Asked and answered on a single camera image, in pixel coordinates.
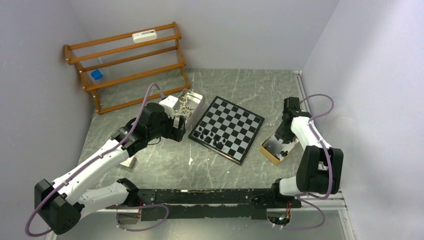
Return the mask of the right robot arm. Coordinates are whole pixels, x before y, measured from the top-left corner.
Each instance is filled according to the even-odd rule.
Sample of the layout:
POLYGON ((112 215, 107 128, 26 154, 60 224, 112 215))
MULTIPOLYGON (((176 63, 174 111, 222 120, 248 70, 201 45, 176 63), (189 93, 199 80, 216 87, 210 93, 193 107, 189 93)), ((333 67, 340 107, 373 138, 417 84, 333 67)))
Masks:
POLYGON ((303 155, 296 175, 280 179, 279 188, 270 193, 270 202, 275 207, 282 207, 289 196, 326 199, 339 191, 344 153, 324 140, 314 120, 314 116, 301 109, 298 97, 284 99, 282 122, 274 136, 286 145, 297 140, 303 155))

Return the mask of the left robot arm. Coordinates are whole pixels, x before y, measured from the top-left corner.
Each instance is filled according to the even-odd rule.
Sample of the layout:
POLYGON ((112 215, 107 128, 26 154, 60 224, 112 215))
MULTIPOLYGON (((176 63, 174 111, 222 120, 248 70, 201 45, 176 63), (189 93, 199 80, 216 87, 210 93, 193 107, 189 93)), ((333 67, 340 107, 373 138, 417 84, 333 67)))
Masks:
POLYGON ((40 180, 34 186, 34 212, 61 235, 80 219, 106 207, 141 207, 139 189, 127 178, 90 189, 93 182, 112 168, 146 148, 153 139, 180 142, 186 132, 184 116, 168 116, 163 105, 148 103, 138 117, 111 135, 91 157, 65 175, 50 182, 40 180))

